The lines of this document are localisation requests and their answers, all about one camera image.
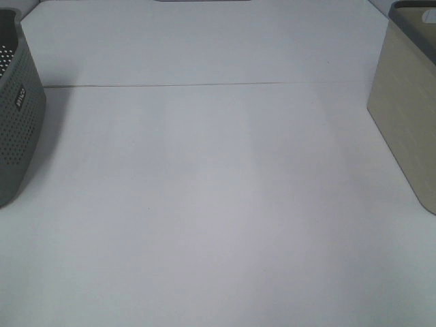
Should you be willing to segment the grey perforated plastic basket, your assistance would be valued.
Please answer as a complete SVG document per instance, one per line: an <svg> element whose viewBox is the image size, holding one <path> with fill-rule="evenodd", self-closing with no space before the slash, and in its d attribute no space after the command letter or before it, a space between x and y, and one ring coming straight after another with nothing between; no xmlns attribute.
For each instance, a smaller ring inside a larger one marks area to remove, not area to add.
<svg viewBox="0 0 436 327"><path fill-rule="evenodd" d="M20 21L19 10L1 8L1 206L20 189L46 111L46 94Z"/></svg>

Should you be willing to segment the beige plastic basket grey rim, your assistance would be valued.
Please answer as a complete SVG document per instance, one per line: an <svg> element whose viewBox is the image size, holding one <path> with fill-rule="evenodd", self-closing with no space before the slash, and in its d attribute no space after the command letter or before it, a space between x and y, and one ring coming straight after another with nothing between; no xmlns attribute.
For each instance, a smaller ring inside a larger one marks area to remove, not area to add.
<svg viewBox="0 0 436 327"><path fill-rule="evenodd" d="M367 110L419 203L435 212L434 1L395 1Z"/></svg>

